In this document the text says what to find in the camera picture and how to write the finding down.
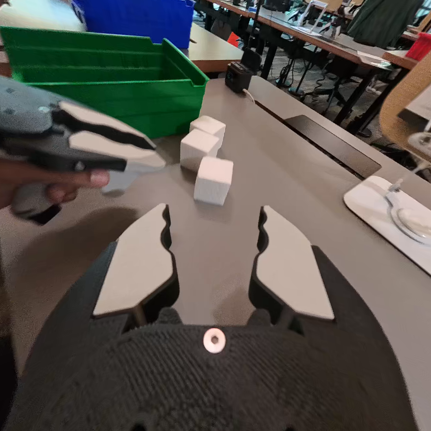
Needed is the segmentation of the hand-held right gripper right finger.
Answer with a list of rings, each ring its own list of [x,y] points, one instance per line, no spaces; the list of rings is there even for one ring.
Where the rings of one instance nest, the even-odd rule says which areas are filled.
[[[270,206],[260,208],[257,255],[249,299],[275,325],[283,314],[335,321],[328,293],[308,238]]]

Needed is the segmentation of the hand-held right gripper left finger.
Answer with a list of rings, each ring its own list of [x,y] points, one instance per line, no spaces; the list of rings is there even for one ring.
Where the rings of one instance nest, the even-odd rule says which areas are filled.
[[[170,251],[169,205],[161,203],[116,240],[93,316],[131,315],[138,326],[153,323],[179,297],[176,261]]]

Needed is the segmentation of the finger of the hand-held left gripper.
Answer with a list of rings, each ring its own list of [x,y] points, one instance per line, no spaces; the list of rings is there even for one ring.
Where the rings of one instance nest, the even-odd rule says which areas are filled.
[[[165,160],[154,150],[114,142],[98,134],[82,131],[69,137],[71,148],[126,161],[126,169],[163,169]]]
[[[119,144],[130,144],[145,150],[156,150],[144,133],[104,113],[62,100],[53,111],[53,120],[72,132],[91,132]]]

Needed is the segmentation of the white foam cube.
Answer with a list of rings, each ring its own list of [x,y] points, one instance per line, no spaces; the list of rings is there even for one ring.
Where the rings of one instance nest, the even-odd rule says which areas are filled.
[[[206,156],[216,157],[222,141],[200,129],[193,129],[180,142],[180,166],[197,172]]]
[[[194,200],[223,206],[232,184],[233,167],[230,160],[203,157],[196,176]]]
[[[222,147],[226,124],[210,116],[200,116],[190,123],[189,132],[198,129],[218,138],[218,149]]]

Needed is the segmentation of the grey desk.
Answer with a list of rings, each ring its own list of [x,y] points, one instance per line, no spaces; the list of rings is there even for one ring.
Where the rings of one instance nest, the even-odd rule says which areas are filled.
[[[204,115],[226,124],[220,155],[233,161],[223,206],[195,202],[192,172],[178,164],[139,177],[120,197],[83,189],[45,226],[1,211],[1,261],[21,372],[44,320],[70,286],[136,218],[169,205],[171,250],[187,324],[242,325],[269,205],[319,246],[380,322],[401,365],[421,430],[430,430],[430,277],[344,205],[359,179],[223,79],[210,80]]]

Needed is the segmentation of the pale desk with wooden edge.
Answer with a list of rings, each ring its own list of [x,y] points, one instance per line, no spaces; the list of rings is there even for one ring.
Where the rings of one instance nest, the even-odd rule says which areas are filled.
[[[196,23],[191,27],[189,48],[183,53],[209,78],[226,72],[231,62],[239,62],[243,56],[242,50]]]

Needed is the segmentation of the long brown desk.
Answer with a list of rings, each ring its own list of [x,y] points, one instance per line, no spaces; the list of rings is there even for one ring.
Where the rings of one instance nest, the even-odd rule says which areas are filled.
[[[261,11],[258,15],[256,15],[256,13],[250,12],[243,7],[233,5],[232,2],[228,1],[210,0],[207,1],[207,3],[216,4],[224,9],[234,12],[237,15],[241,15],[250,19],[255,19],[262,25],[269,26],[272,29],[282,32],[283,34],[291,35],[298,40],[321,48],[323,51],[332,53],[335,56],[344,58],[345,60],[353,62],[359,66],[365,68],[389,70],[389,67],[391,65],[389,62],[385,61],[381,57],[359,52],[349,46],[339,44],[335,40],[325,38],[322,35],[299,30],[298,27],[289,24],[285,19],[277,18],[275,14],[267,14],[266,12]]]

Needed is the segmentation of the person's left hand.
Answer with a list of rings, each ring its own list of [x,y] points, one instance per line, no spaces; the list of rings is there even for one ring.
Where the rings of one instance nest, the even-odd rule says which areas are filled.
[[[52,204],[73,201],[80,188],[100,189],[107,186],[110,174],[106,170],[88,172],[51,172],[24,161],[1,159],[0,208],[11,205],[20,187],[37,183],[46,186],[46,197]]]

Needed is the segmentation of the green plastic bin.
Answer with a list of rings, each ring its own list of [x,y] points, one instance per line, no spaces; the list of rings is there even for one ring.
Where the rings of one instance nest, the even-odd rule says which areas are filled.
[[[112,116],[149,138],[185,134],[209,78],[167,39],[1,27],[12,78]]]

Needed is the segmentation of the white laptop stand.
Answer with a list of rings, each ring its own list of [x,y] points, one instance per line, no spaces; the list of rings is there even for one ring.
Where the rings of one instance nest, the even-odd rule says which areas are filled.
[[[395,183],[370,176],[345,193],[346,207],[420,269],[431,275],[431,211]]]

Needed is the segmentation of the blue plastic bin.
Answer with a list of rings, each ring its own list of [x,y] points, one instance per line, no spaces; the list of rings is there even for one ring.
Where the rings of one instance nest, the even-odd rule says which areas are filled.
[[[71,5],[89,32],[149,37],[155,44],[167,39],[178,49],[189,48],[195,1],[74,0]]]

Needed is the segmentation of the red box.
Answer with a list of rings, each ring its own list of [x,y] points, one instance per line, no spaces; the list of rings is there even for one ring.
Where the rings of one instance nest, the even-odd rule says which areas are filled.
[[[421,32],[417,40],[405,54],[405,57],[415,61],[421,61],[431,50],[431,34]]]

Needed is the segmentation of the dark green jacket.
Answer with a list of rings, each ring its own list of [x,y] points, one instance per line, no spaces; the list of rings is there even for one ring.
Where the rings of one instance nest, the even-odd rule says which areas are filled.
[[[381,49],[394,46],[411,24],[421,0],[365,0],[347,28],[353,41]]]

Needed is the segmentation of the white frame stand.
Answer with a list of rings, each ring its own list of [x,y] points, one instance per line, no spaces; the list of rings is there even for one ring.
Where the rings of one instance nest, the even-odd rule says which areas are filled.
[[[326,12],[327,7],[328,3],[322,1],[308,1],[305,11],[298,20],[297,30],[302,33],[317,35],[317,24]]]

